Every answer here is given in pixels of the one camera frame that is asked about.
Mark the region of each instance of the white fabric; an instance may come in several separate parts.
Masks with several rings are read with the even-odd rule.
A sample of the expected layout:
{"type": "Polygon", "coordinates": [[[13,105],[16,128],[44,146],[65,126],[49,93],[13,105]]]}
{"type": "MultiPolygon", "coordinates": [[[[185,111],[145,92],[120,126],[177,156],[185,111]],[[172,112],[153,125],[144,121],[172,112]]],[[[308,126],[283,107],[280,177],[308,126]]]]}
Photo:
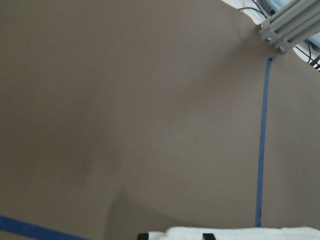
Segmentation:
{"type": "Polygon", "coordinates": [[[320,231],[310,227],[214,229],[172,227],[164,234],[149,233],[152,240],[202,240],[203,233],[213,233],[217,240],[320,240],[320,231]]]}

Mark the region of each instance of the blue tape strip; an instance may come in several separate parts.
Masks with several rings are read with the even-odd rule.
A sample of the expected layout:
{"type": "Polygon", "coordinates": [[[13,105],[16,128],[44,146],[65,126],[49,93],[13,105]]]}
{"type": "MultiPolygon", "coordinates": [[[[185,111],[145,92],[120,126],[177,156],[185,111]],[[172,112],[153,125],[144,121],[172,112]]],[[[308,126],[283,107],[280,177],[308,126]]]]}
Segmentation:
{"type": "Polygon", "coordinates": [[[265,165],[265,147],[266,147],[266,128],[267,128],[267,110],[268,110],[268,91],[269,78],[273,58],[269,58],[266,62],[263,99],[262,99],[262,114],[261,114],[261,130],[260,130],[260,146],[259,146],[259,163],[258,163],[258,178],[256,185],[256,206],[255,206],[255,227],[261,227],[262,218],[262,198],[264,188],[264,165],[265,165]]]}
{"type": "Polygon", "coordinates": [[[88,240],[5,216],[0,216],[0,231],[37,240],[88,240]]]}

